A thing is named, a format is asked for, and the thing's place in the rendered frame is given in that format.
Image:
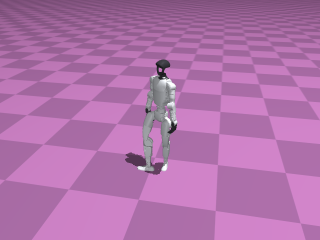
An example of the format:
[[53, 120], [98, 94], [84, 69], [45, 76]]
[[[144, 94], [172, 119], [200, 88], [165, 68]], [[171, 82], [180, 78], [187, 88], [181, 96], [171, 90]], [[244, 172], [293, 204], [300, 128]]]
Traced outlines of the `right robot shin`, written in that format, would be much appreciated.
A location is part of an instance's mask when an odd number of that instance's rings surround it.
[[144, 141], [143, 141], [143, 149], [144, 149], [144, 156], [145, 156], [145, 161], [146, 161], [146, 167], [150, 168], [151, 167], [151, 157], [153, 155], [153, 145], [151, 146], [146, 146]]

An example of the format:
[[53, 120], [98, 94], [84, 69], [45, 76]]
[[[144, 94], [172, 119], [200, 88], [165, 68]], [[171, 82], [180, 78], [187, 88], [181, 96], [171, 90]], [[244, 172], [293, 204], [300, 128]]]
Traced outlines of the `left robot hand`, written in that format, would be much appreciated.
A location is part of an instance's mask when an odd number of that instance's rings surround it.
[[171, 126], [172, 126], [172, 127], [171, 127], [171, 130], [167, 132], [167, 133], [169, 133], [169, 134], [173, 133], [173, 132], [176, 130], [177, 124], [174, 126], [174, 123], [172, 122], [172, 123], [171, 123]]

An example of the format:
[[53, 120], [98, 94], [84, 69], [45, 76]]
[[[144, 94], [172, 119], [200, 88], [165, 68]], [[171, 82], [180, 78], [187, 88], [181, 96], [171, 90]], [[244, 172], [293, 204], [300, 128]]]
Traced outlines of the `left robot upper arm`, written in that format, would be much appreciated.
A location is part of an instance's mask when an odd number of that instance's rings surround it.
[[167, 108], [168, 109], [173, 109], [172, 108], [172, 104], [175, 103], [176, 85], [169, 81], [169, 82], [166, 83], [166, 89], [168, 90], [168, 98], [169, 98], [169, 103], [167, 103]]

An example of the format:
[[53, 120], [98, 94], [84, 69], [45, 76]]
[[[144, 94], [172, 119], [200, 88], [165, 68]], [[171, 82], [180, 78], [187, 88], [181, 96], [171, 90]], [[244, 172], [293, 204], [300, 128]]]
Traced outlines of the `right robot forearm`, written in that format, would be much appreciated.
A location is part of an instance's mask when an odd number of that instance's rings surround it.
[[[151, 110], [153, 100], [154, 100], [153, 98], [150, 98], [149, 96], [147, 96], [146, 108], [148, 109], [148, 111]], [[145, 110], [146, 110], [146, 108], [145, 108]]]

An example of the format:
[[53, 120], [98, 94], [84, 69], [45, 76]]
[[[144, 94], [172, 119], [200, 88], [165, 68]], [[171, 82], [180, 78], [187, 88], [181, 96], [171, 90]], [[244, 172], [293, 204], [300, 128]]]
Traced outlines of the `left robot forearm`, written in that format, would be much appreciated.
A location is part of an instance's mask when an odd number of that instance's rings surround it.
[[177, 118], [176, 118], [176, 106], [175, 103], [172, 104], [172, 109], [169, 110], [170, 113], [170, 121], [171, 123], [174, 123], [174, 126], [178, 124]]

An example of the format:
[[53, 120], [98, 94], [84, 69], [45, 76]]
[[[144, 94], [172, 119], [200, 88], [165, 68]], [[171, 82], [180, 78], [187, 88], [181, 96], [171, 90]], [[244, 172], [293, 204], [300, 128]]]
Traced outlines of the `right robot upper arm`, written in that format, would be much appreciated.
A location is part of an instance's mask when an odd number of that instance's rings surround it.
[[153, 79], [154, 77], [157, 76], [157, 75], [154, 75], [154, 76], [151, 76], [150, 77], [150, 91], [147, 93], [147, 95], [152, 99], [153, 98]]

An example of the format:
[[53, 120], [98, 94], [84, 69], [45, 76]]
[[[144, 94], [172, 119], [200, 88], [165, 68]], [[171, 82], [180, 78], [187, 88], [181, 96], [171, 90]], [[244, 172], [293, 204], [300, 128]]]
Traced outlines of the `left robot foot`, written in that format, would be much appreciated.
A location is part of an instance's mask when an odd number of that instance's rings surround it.
[[161, 168], [161, 171], [166, 171], [167, 170], [167, 168], [168, 168], [168, 162], [166, 163], [163, 163], [163, 165], [162, 165], [162, 168]]

